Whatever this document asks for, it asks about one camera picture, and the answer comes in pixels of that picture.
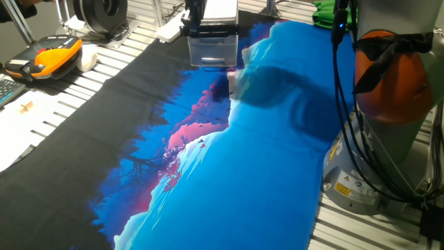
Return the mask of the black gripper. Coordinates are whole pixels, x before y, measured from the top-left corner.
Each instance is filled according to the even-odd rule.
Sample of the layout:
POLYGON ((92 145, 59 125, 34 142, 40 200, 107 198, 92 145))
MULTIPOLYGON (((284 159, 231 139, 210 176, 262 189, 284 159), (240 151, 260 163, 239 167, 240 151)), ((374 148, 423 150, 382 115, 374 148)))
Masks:
POLYGON ((183 15, 181 22, 183 26, 189 27, 191 30, 197 30, 205 13, 207 0, 185 0, 185 9, 189 11, 189 16, 183 15))

